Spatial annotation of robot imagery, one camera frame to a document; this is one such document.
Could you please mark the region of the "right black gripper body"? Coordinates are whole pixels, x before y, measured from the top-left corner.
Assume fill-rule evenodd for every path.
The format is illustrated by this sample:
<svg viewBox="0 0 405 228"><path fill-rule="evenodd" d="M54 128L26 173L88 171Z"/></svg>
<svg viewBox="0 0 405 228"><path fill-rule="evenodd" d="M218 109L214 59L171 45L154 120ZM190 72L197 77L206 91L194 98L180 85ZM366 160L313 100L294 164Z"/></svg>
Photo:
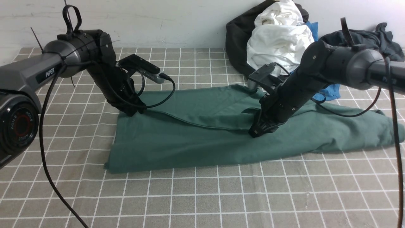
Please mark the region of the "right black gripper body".
<svg viewBox="0 0 405 228"><path fill-rule="evenodd" d="M326 86L326 80L292 74L259 100L260 110L254 115L249 134L253 138L275 132L305 103Z"/></svg>

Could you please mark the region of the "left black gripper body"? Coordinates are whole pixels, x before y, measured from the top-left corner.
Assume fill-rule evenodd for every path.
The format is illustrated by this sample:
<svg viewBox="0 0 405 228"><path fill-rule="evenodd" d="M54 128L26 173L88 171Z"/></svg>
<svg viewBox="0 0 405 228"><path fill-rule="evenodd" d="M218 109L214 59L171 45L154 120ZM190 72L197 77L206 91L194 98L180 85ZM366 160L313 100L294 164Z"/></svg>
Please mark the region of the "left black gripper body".
<svg viewBox="0 0 405 228"><path fill-rule="evenodd" d="M133 79L116 60L95 61L86 70L112 107L129 117L147 109L135 91Z"/></svg>

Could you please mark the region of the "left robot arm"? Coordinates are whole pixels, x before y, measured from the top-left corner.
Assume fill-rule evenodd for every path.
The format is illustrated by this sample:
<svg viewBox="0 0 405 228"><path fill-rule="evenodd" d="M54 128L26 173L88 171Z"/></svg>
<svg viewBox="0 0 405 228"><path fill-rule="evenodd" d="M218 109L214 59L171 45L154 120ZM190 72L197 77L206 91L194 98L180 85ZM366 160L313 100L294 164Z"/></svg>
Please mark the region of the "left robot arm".
<svg viewBox="0 0 405 228"><path fill-rule="evenodd" d="M114 108L128 116L146 109L130 77L135 70L116 61L108 33L76 30L57 38L38 56L1 66L1 167L35 139L42 111L36 91L53 79L86 70Z"/></svg>

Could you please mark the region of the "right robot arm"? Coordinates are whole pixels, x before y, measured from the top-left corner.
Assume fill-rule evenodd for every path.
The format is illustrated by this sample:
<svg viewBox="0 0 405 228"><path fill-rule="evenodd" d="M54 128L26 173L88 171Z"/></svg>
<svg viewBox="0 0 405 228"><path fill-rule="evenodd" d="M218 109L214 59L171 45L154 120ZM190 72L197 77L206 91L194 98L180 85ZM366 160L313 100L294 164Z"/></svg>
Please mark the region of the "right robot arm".
<svg viewBox="0 0 405 228"><path fill-rule="evenodd" d="M266 93L259 100L260 110L249 129L252 137L272 133L305 103L328 87L341 84L358 90L373 86L391 89L404 95L403 62L390 64L376 50L364 45L334 47L323 41L312 43L304 52L300 66L285 82L272 76L278 64L265 64L248 78L248 87L262 87Z"/></svg>

